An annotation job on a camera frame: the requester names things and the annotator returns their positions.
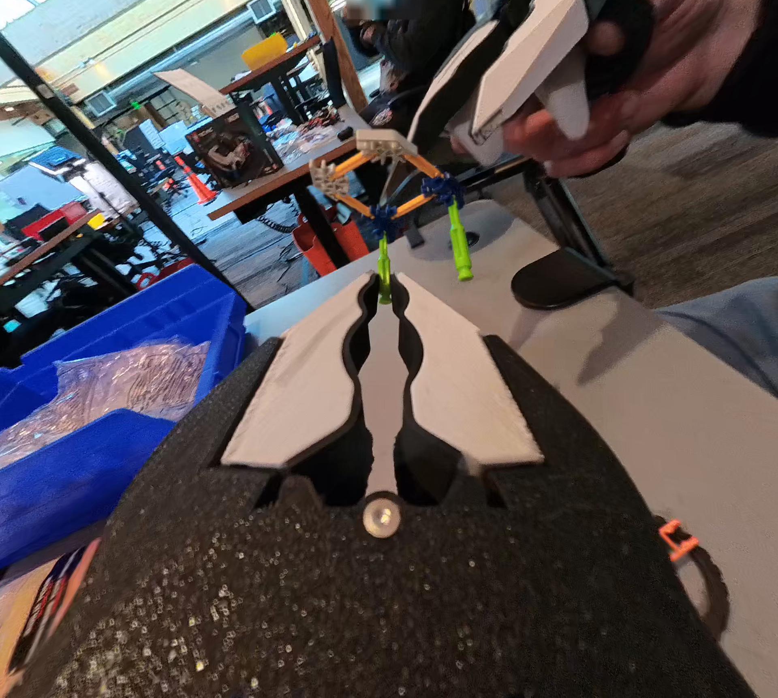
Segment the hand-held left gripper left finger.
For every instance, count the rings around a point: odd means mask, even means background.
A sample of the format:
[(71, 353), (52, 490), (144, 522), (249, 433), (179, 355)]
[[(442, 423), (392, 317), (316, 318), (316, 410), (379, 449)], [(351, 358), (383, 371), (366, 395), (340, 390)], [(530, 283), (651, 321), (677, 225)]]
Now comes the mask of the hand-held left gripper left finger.
[(374, 450), (359, 374), (375, 314), (376, 274), (367, 272), (278, 338), (222, 465), (304, 477), (327, 506), (360, 503)]

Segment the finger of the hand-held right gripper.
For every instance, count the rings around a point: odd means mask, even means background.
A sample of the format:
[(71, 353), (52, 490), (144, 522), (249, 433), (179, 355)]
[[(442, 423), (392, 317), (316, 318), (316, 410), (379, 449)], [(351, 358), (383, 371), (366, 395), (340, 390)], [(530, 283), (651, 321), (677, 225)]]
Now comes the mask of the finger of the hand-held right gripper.
[[(475, 26), (452, 52), (430, 83), (408, 132), (407, 139), (418, 154), (430, 152), (452, 119), (458, 122), (460, 130), (455, 135), (464, 137), (467, 154), (513, 154), (503, 134), (504, 125), (537, 89), (537, 51), (529, 50), (531, 59), (520, 61), (519, 41), (512, 40), (519, 32), (524, 43), (537, 43), (530, 39), (530, 30), (516, 21), (521, 15), (528, 18), (531, 9), (531, 2), (503, 0), (492, 20)], [(498, 70), (505, 80), (490, 82), (489, 93), (502, 100), (496, 116), (503, 120), (483, 142), (476, 142), (470, 131), (474, 116), (485, 108), (479, 101), (482, 82)]]
[(590, 25), (585, 0), (533, 0), (528, 17), (513, 32), (481, 77), (464, 114), (451, 132), (480, 165), (504, 153), (503, 127), (537, 98), (570, 140), (585, 136), (590, 105), (584, 52), (579, 48)]

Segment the red tote basket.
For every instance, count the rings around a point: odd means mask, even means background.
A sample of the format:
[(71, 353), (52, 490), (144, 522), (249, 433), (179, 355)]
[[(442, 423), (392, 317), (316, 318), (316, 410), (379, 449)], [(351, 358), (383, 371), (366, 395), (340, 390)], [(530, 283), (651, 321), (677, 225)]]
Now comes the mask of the red tote basket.
[(143, 289), (147, 289), (151, 285), (154, 285), (158, 283), (159, 281), (167, 278), (170, 275), (173, 275), (177, 272), (180, 272), (182, 269), (188, 267), (189, 265), (193, 265), (194, 261), (189, 257), (181, 258), (178, 261), (175, 261), (173, 263), (170, 263), (168, 265), (165, 265), (161, 267), (160, 270), (157, 272), (143, 272), (135, 281), (135, 288), (138, 291), (142, 291)]

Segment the person's right forearm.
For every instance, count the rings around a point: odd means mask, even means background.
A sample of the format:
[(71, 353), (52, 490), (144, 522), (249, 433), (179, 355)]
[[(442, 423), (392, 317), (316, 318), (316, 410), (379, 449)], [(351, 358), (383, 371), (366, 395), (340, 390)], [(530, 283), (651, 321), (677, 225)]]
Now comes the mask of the person's right forearm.
[(777, 0), (760, 0), (755, 30), (715, 97), (661, 122), (670, 128), (730, 123), (759, 138), (777, 137)]

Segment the black toy tyre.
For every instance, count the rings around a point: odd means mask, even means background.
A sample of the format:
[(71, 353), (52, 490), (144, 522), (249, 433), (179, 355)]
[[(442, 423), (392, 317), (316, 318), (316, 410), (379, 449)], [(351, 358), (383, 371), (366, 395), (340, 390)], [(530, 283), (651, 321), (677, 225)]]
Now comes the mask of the black toy tyre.
[(731, 617), (731, 599), (725, 579), (710, 554), (691, 537), (669, 549), (670, 560), (675, 564), (691, 562), (703, 582), (704, 603), (697, 608), (698, 615), (716, 643), (722, 641)]

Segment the person's right hand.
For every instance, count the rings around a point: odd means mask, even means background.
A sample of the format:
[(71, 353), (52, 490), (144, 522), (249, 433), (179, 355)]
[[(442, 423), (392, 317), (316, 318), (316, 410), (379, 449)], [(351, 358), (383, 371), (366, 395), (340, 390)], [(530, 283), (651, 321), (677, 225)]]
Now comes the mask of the person's right hand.
[(648, 0), (651, 42), (633, 77), (590, 111), (584, 137), (570, 140), (546, 109), (503, 126), (504, 146), (543, 164), (554, 178), (597, 171), (669, 113), (705, 107), (720, 91), (752, 34), (762, 0)]

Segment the dark standing desk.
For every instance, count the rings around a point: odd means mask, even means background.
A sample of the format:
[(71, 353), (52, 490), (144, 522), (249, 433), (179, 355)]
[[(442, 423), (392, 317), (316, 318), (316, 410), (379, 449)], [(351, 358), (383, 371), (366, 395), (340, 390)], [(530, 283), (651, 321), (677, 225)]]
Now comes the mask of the dark standing desk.
[(304, 42), (296, 47), (288, 49), (283, 55), (268, 61), (260, 69), (249, 71), (246, 75), (237, 81), (233, 81), (219, 91), (227, 96), (235, 104), (238, 104), (239, 98), (248, 93), (259, 92), (267, 84), (271, 85), (285, 115), (295, 125), (301, 125), (302, 119), (297, 104), (287, 89), (288, 72), (297, 67), (302, 57), (309, 51), (316, 50), (321, 46), (320, 36), (314, 32), (311, 33)]

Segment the orange tote bin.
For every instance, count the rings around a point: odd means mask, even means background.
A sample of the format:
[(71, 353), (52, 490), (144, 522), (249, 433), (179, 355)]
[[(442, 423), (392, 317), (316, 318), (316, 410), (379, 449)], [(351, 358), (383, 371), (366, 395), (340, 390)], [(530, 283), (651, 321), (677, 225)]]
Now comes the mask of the orange tote bin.
[[(346, 223), (341, 223), (336, 207), (326, 209), (321, 207), (321, 211), (330, 223), (331, 230), (343, 249), (348, 263), (369, 254), (369, 249), (365, 244), (363, 236), (352, 218)], [(325, 251), (323, 244), (318, 240), (313, 228), (303, 214), (300, 213), (297, 216), (297, 226), (291, 235), (299, 253), (305, 256), (309, 265), (313, 267), (319, 276), (329, 275), (336, 270), (331, 257)]]

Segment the colourful rod connector toy model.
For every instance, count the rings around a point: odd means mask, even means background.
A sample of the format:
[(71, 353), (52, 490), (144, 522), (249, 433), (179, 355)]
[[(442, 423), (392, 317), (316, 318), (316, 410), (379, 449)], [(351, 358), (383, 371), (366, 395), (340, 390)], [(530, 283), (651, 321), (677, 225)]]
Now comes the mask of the colourful rod connector toy model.
[[(435, 202), (446, 207), (450, 219), (450, 238), (453, 261), (460, 282), (473, 279), (472, 260), (468, 237), (461, 221), (460, 211), (464, 206), (464, 188), (449, 173), (435, 167), (419, 154), (418, 149), (399, 132), (388, 129), (363, 129), (355, 132), (356, 154), (343, 162), (329, 163), (325, 159), (310, 160), (309, 175), (313, 186), (326, 197), (347, 206), (368, 219), (378, 238), (377, 274), (379, 277), (378, 300), (390, 304), (391, 260), (388, 245), (394, 241), (399, 223), (412, 212), (428, 203)], [(406, 163), (423, 176), (421, 192), (400, 206), (382, 202), (366, 206), (349, 194), (348, 174), (367, 163), (390, 162), (393, 167)]]

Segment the blue plastic bin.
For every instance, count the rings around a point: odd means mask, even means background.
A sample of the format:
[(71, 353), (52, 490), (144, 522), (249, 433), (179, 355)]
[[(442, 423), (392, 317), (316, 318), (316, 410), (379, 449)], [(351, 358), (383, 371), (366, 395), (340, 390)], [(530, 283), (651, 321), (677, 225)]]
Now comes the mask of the blue plastic bin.
[[(246, 303), (199, 265), (189, 265), (2, 369), (2, 430), (53, 400), (57, 362), (147, 343), (209, 343), (197, 405), (244, 353)], [(175, 421), (119, 409), (1, 470), (1, 566), (107, 518)]]

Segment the person's leg in jeans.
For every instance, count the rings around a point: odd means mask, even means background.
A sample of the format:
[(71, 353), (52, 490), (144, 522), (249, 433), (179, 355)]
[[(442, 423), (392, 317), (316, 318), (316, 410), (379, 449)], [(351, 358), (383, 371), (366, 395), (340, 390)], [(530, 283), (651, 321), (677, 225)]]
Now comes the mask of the person's leg in jeans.
[(777, 396), (777, 277), (757, 278), (654, 313)]

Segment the clear parts bags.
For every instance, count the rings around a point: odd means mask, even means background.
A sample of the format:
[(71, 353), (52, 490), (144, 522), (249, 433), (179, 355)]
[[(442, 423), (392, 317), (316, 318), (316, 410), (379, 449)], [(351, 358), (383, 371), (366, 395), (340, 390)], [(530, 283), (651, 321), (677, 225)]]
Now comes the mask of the clear parts bags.
[(306, 154), (332, 139), (343, 126), (340, 118), (314, 118), (301, 125), (283, 120), (269, 135), (270, 142), (283, 160), (296, 154)]

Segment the crumpled clear plastic bags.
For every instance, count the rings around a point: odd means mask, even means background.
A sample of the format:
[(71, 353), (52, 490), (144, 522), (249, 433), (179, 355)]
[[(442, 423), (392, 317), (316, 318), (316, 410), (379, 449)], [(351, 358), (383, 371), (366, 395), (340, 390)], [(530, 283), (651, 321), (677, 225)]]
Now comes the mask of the crumpled clear plastic bags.
[(210, 343), (174, 337), (133, 349), (56, 362), (56, 394), (1, 434), (1, 467), (83, 429), (111, 411), (178, 421), (195, 404)]

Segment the long wooden desk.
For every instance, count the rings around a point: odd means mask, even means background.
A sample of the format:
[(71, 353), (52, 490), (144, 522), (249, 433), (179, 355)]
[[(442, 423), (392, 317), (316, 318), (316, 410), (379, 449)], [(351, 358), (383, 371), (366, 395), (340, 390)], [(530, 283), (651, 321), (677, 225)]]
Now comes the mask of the long wooden desk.
[(43, 284), (53, 282), (58, 275), (71, 277), (64, 273), (67, 265), (98, 285), (110, 297), (111, 306), (138, 292), (131, 279), (98, 250), (104, 230), (92, 227), (92, 220), (99, 215), (86, 213), (5, 270), (1, 280), (2, 324), (22, 321), (17, 306)]

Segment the orange traffic cone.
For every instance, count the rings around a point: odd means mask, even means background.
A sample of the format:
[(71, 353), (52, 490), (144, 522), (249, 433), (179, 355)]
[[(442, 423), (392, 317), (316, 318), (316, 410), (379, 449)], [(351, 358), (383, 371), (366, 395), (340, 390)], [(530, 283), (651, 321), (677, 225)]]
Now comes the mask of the orange traffic cone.
[(217, 199), (217, 192), (211, 189), (204, 183), (200, 178), (199, 175), (189, 167), (189, 165), (181, 158), (181, 156), (176, 155), (173, 156), (173, 160), (175, 163), (179, 166), (179, 168), (184, 172), (184, 176), (189, 183), (191, 189), (195, 193), (195, 196), (197, 198), (197, 203), (199, 206), (205, 206), (212, 202), (214, 202), (215, 199)]

